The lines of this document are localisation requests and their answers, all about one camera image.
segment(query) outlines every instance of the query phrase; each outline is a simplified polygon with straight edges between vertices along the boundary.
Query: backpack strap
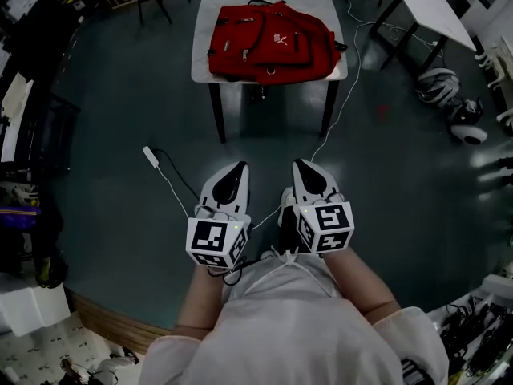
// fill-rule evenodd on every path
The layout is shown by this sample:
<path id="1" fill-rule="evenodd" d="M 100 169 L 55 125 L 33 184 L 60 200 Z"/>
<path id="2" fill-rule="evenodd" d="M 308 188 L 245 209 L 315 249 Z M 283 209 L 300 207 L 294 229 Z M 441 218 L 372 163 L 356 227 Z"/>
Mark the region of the backpack strap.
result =
<path id="1" fill-rule="evenodd" d="M 346 44 L 339 43 L 337 40 L 335 40 L 335 49 L 337 51 L 346 51 L 348 47 Z"/>
<path id="2" fill-rule="evenodd" d="M 261 3 L 261 4 L 259 4 L 259 5 L 255 5 L 255 6 L 272 6 L 272 5 L 274 4 L 274 3 L 268 2 L 268 1 L 266 1 L 266 0 L 249 0 L 249 2 L 248 2 L 248 6 L 251 6 L 251 5 L 252 5 L 252 3 L 254 3 L 254 2 L 256 2 L 256 3 Z M 286 3 L 286 1 L 285 1 L 285 0 L 280 0 L 279 2 L 280 2 L 280 3 Z"/>

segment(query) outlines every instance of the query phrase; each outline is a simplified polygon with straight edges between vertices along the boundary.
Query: white wall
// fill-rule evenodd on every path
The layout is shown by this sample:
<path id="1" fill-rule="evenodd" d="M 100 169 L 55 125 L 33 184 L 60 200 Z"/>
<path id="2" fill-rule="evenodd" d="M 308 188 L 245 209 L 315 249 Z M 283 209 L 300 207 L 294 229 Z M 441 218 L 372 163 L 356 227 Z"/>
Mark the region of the white wall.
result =
<path id="1" fill-rule="evenodd" d="M 477 33 L 485 49 L 492 47 L 501 35 L 513 44 L 513 0 L 509 0 L 501 11 Z"/>

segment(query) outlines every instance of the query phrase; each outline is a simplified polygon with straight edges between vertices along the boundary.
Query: drawstring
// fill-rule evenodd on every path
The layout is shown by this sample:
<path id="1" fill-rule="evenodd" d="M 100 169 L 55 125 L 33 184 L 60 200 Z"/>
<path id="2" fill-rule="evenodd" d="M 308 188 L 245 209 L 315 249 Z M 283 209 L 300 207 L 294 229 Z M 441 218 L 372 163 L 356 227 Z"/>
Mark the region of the drawstring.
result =
<path id="1" fill-rule="evenodd" d="M 296 258 L 297 258 L 297 255 L 298 255 L 298 251 L 299 251 L 299 247 L 296 248 L 295 252 L 294 253 L 290 253 L 290 251 L 287 249 L 285 251 L 285 253 L 283 255 L 280 255 L 275 249 L 273 246 L 271 246 L 271 249 L 273 250 L 273 252 L 277 255 L 278 259 L 282 262 L 282 264 L 280 266 L 278 266 L 277 268 L 273 269 L 272 271 L 269 271 L 268 273 L 262 275 L 260 278 L 258 278 L 245 292 L 244 292 L 244 295 L 248 294 L 249 291 L 251 291 L 253 288 L 255 288 L 255 286 L 257 286 L 258 284 L 260 284 L 264 279 L 266 279 L 267 277 L 269 277 L 270 275 L 276 273 L 277 271 L 285 268 L 286 266 L 295 266 L 296 268 L 298 268 L 299 270 L 303 270 L 305 271 L 310 277 L 313 278 L 313 280 L 322 288 L 322 290 L 324 292 L 326 292 L 326 295 L 328 295 L 330 298 L 335 298 L 336 295 L 330 293 L 322 284 L 321 282 L 309 271 L 309 269 L 307 269 L 306 267 L 304 267 L 303 265 L 301 264 L 298 264 L 296 262 Z"/>

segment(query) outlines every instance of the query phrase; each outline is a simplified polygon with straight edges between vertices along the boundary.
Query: dark green floor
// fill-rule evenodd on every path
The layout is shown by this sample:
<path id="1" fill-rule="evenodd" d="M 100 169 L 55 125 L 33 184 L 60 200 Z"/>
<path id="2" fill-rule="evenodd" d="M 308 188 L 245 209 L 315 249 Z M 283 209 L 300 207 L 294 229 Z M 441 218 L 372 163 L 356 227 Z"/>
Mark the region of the dark green floor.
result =
<path id="1" fill-rule="evenodd" d="M 380 12 L 378 0 L 352 2 L 358 18 L 373 20 Z M 334 3 L 349 45 L 338 110 L 357 74 L 357 23 L 345 13 L 346 3 Z M 197 192 L 219 168 L 247 161 L 248 214 L 256 224 L 291 185 L 291 162 L 310 158 L 320 144 L 327 84 L 276 87 L 257 106 L 248 105 L 240 86 L 223 87 L 228 142 L 222 145 L 208 88 L 190 77 L 200 0 L 164 4 L 172 26 L 149 2 L 144 27 L 130 6 L 79 29 L 55 90 L 83 112 L 71 172 L 55 191 L 65 221 L 59 246 L 70 266 L 67 286 L 112 310 L 171 326 L 193 268 L 184 251 L 187 223 L 142 147 L 166 149 Z M 411 18 L 400 7 L 390 22 L 409 27 Z M 466 48 L 449 43 L 446 62 L 460 75 L 462 94 L 484 102 L 481 126 L 490 136 L 478 147 L 450 141 L 440 113 L 419 103 L 411 75 L 397 60 L 379 71 L 386 55 L 368 29 L 358 36 L 360 80 L 316 163 L 335 176 L 352 203 L 354 249 L 402 305 L 430 310 L 478 285 L 506 249 L 511 190 L 497 188 L 493 162 L 513 155 L 513 144 L 494 122 L 486 81 Z M 409 50 L 419 60 L 428 54 L 415 40 Z M 189 191 L 167 161 L 161 167 L 191 210 L 196 202 Z M 274 217 L 253 233 L 246 253 L 276 243 Z"/>

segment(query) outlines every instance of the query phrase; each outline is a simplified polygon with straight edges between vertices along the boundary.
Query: purple object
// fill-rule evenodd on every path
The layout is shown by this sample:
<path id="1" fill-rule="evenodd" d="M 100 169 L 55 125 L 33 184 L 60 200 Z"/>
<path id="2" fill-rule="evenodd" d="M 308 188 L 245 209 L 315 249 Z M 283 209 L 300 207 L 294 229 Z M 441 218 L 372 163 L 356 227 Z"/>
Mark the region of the purple object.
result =
<path id="1" fill-rule="evenodd" d="M 0 222 L 7 228 L 26 230 L 35 225 L 40 213 L 37 207 L 0 207 Z"/>

